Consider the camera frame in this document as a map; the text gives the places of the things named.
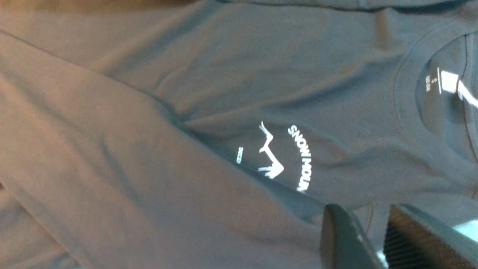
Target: shirt sleeve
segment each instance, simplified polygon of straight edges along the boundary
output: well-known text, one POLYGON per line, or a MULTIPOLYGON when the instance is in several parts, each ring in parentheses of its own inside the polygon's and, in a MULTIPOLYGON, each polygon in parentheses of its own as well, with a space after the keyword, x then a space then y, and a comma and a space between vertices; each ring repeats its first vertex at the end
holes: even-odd
POLYGON ((387 7, 420 8, 447 4, 454 6, 463 0, 220 0, 234 3, 255 3, 264 5, 317 6, 342 10, 374 10, 387 7))

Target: white mountain graphic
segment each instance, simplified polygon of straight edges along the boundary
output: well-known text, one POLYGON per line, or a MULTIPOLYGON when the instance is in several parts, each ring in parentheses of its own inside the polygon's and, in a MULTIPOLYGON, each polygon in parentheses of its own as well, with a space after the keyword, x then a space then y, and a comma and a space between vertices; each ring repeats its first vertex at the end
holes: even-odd
POLYGON ((268 167, 261 167, 258 169, 258 171, 267 171, 265 176, 269 177, 270 179, 274 179, 280 173, 282 173, 282 171, 284 171, 284 166, 282 166, 282 164, 277 160, 269 148, 269 143, 274 139, 274 136, 266 129, 264 122, 261 122, 259 128, 266 135, 266 143, 264 143, 264 146, 259 150, 259 153, 265 152, 269 159, 271 159, 272 164, 268 167))

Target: black plastic object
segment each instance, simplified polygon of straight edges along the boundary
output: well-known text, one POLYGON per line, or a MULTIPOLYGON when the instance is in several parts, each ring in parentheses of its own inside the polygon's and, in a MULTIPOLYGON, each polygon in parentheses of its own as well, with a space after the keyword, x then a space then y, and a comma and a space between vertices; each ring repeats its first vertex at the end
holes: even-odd
POLYGON ((325 269, 383 269, 354 215, 336 204, 325 208, 320 242, 325 269))
POLYGON ((391 206, 383 253, 391 269, 478 269, 475 241, 406 204, 391 206))
MULTIPOLYGON (((325 208, 320 248, 325 269, 384 268, 355 216, 336 204, 325 208)), ((383 249, 390 269, 478 269, 475 241, 407 204, 391 206, 383 249)))

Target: neckline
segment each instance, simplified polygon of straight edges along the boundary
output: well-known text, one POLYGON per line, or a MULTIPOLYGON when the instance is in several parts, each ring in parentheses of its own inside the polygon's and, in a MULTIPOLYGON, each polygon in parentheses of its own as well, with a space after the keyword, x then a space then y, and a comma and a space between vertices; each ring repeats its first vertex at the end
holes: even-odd
POLYGON ((392 78, 392 105, 405 139, 424 154, 433 169, 460 185, 476 180, 478 164, 466 160, 440 138, 432 135, 421 122, 415 104, 415 88, 422 70, 438 51, 453 40, 478 32, 478 20, 465 22, 455 14, 444 24, 422 36, 403 57, 392 78))

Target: printed logo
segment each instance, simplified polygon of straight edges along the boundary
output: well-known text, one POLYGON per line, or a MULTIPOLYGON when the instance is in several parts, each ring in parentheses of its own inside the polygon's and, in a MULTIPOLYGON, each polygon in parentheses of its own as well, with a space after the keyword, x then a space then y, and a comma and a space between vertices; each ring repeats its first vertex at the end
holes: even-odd
POLYGON ((463 82, 459 79, 459 75, 447 71, 436 69, 436 78, 431 79, 430 76, 425 78, 426 91, 430 91, 431 84, 438 82, 438 91, 446 91, 452 94, 458 93, 460 100, 467 100, 468 103, 478 108, 478 100, 468 91, 463 82))
POLYGON ((284 166, 277 160, 277 158, 274 156, 274 153, 272 153, 271 149, 269 148, 269 143, 272 142, 274 136, 264 126, 264 122, 261 122, 259 128, 266 135, 266 142, 264 143, 264 146, 259 150, 259 153, 265 152, 267 157, 271 159, 272 164, 268 167, 261 167, 258 169, 258 171, 266 171, 265 176, 269 177, 270 179, 274 179, 280 173, 282 173, 282 171, 284 171, 284 166))
POLYGON ((310 164, 312 162, 312 155, 310 154, 307 140, 304 138, 304 135, 300 133, 300 130, 297 128, 297 126, 292 125, 287 132, 294 139, 301 153, 302 172, 299 186, 297 186, 297 191, 305 192, 309 188, 310 177, 312 176, 312 165, 310 164))
POLYGON ((236 158, 236 163, 237 164, 240 164, 242 162, 242 153, 244 152, 244 148, 243 147, 239 147, 239 150, 238 150, 238 156, 236 158))

